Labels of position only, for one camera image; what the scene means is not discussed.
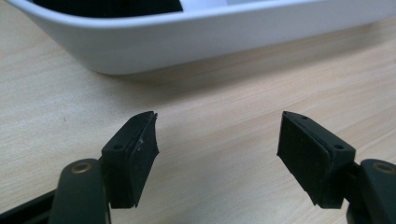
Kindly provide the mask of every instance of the wood grain surface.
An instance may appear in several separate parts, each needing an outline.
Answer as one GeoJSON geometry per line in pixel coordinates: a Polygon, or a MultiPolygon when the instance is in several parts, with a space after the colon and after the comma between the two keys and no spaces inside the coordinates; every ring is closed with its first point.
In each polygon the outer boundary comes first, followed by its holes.
{"type": "Polygon", "coordinates": [[[131,116],[159,114],[160,155],[113,223],[347,223],[276,156],[281,112],[396,163],[396,18],[130,76],[80,65],[0,1],[0,213],[55,189],[131,116]]]}

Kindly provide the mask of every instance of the small hole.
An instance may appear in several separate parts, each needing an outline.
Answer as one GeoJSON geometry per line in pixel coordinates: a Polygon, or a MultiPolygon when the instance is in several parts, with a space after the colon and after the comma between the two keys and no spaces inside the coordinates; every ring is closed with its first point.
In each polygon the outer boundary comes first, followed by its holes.
{"type": "Polygon", "coordinates": [[[115,145],[113,148],[114,149],[122,149],[122,145],[115,145]]]}
{"type": "Polygon", "coordinates": [[[337,149],[344,149],[344,147],[341,146],[341,145],[334,145],[334,147],[337,148],[337,149]]]}

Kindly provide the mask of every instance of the black plastic part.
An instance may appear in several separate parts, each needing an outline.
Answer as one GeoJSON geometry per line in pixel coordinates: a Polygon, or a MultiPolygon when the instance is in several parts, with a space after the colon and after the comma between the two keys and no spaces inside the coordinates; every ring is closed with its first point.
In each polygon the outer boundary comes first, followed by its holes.
{"type": "Polygon", "coordinates": [[[277,156],[314,204],[340,208],[343,170],[353,164],[355,149],[312,119],[283,112],[277,156]]]}
{"type": "Polygon", "coordinates": [[[48,223],[54,195],[55,190],[6,211],[5,213],[0,215],[0,223],[48,223]]]}
{"type": "Polygon", "coordinates": [[[158,155],[157,114],[152,111],[129,119],[102,149],[106,191],[112,208],[137,206],[152,163],[158,155]]]}
{"type": "Polygon", "coordinates": [[[179,0],[33,0],[42,7],[91,18],[136,17],[182,11],[179,0]]]}
{"type": "Polygon", "coordinates": [[[64,167],[55,191],[49,224],[110,222],[99,161],[75,161],[64,167]]]}
{"type": "Polygon", "coordinates": [[[374,223],[396,223],[396,166],[379,160],[361,163],[359,185],[374,223]]]}
{"type": "Polygon", "coordinates": [[[361,167],[356,163],[349,165],[340,174],[340,181],[344,182],[344,197],[349,201],[349,207],[353,214],[369,216],[366,203],[364,202],[359,185],[361,167]]]}
{"type": "Polygon", "coordinates": [[[351,205],[346,212],[346,221],[348,224],[375,224],[368,213],[356,210],[351,205]]]}

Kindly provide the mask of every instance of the metal screw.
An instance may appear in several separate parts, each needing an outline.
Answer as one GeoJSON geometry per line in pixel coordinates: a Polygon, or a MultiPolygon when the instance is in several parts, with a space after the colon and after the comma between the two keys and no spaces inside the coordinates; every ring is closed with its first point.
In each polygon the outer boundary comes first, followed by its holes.
{"type": "Polygon", "coordinates": [[[373,167],[384,174],[396,175],[396,168],[383,162],[375,162],[373,163],[373,167]]]}
{"type": "Polygon", "coordinates": [[[81,162],[72,167],[73,174],[81,174],[92,168],[92,165],[88,162],[81,162]]]}

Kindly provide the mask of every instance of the white plastic tray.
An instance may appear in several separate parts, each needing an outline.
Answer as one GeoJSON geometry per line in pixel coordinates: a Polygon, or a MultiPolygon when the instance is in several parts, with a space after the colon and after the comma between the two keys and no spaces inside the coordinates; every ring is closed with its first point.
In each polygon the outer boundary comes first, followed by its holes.
{"type": "Polygon", "coordinates": [[[7,1],[85,66],[112,75],[319,35],[396,14],[396,0],[183,0],[184,12],[92,19],[28,0],[7,1]]]}

